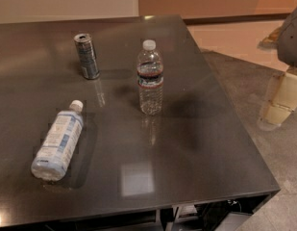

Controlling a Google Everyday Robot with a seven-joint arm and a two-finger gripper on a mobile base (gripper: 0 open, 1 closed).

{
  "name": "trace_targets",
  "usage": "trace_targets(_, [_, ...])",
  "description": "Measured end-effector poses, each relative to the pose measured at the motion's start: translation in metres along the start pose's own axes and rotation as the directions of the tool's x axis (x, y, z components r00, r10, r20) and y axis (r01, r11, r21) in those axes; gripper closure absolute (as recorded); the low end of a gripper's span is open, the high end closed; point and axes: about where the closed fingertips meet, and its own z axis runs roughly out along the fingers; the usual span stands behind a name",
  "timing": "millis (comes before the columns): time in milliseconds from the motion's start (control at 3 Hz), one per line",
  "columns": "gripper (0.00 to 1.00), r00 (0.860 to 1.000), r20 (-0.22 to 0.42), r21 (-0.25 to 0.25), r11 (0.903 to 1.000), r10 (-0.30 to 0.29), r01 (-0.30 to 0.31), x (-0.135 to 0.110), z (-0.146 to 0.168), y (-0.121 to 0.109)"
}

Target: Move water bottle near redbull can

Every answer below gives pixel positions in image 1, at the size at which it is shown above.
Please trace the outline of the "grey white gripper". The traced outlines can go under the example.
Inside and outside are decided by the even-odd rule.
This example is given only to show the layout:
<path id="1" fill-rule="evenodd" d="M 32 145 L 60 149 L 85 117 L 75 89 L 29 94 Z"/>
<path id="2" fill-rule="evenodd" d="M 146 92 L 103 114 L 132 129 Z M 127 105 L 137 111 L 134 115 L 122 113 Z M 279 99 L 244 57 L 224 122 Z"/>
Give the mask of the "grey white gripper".
<path id="1" fill-rule="evenodd" d="M 278 36 L 278 59 L 297 67 L 297 7 L 285 19 Z M 273 74 L 260 109 L 258 126 L 273 131 L 297 108 L 297 70 Z"/>

